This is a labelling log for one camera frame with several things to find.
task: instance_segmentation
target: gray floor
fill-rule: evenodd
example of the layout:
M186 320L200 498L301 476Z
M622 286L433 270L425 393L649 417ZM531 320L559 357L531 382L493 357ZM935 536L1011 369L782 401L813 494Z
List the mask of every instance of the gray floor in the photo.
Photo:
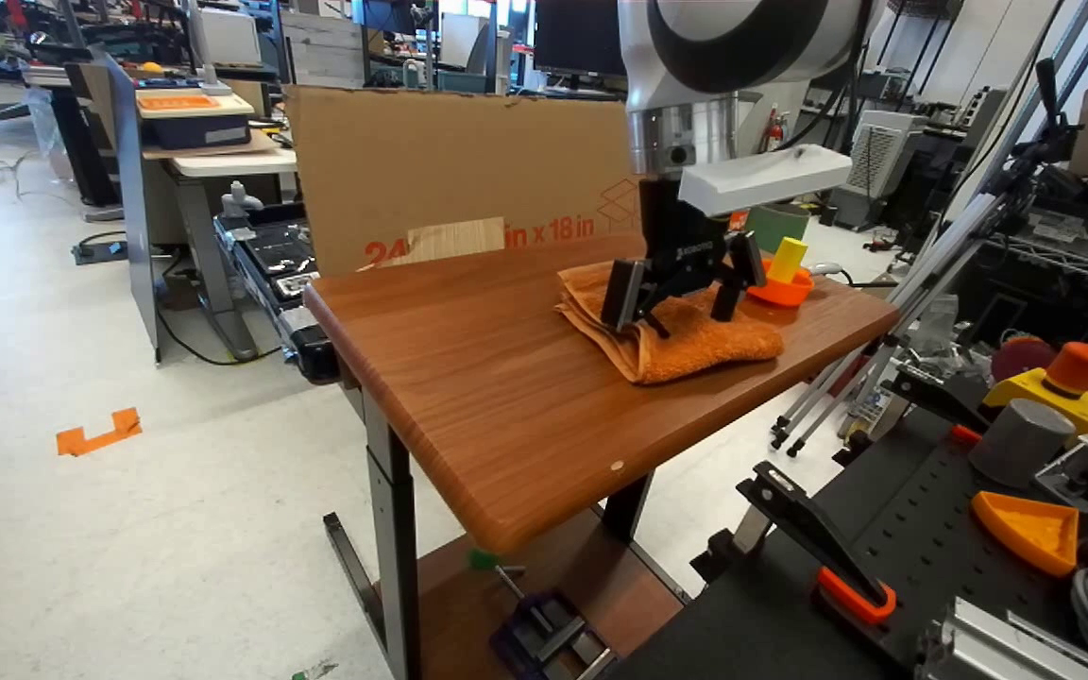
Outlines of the gray floor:
M0 126L0 680L280 680L321 656L387 677L321 532L337 510L372 563L363 426L341 389L280 361L153 366L123 266L73 266L95 231L34 129ZM857 279L886 266L845 231L807 243ZM197 315L178 332L217 353ZM682 590L698 590L686 561L739 518L734 483L789 396L657 474L638 542ZM114 408L139 408L144 436L56 456L56 431L102 431ZM822 431L802 463L770 463L817 488L829 451ZM420 549L458 532L420 483Z

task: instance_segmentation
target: orange cloth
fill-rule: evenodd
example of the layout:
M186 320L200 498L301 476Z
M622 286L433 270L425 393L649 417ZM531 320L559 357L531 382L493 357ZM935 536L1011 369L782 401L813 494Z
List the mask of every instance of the orange cloth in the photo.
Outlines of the orange cloth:
M782 357L779 330L746 320L744 315L734 315L734 320L714 320L714 293L666 300L653 305L653 319L669 330L666 340L649 327L634 327L632 338L610 338L599 327L609 275L610 260L559 272L559 315L581 338L590 338L628 382L657 387L721 363L764 363Z

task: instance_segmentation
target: wooden table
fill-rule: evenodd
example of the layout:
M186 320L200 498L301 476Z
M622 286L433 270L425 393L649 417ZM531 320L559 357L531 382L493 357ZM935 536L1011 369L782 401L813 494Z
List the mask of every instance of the wooden table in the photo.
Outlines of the wooden table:
M397 677L423 672L420 585L433 590L415 575L409 455L454 508L469 542L503 561L522 561L539 536L554 542L570 518L609 498L605 531L576 532L584 546L617 536L618 556L609 563L617 575L632 571L618 577L632 583L628 600L595 606L610 611L599 634L628 655L666 619L618 640L617 617L638 619L649 599L659 617L677 609L641 585L644 567L622 549L649 474L896 320L880 300L829 284L797 315L746 301L744 315L785 330L779 363L638 389L554 315L559 270L622 255L634 255L634 243L487 255L326 275L309 293L309 311L363 389L381 563L377 600L366 599L366 606L381 609ZM345 567L370 592L353 556L345 556ZM425 631L429 672L444 667L429 649L454 649L433 634Z

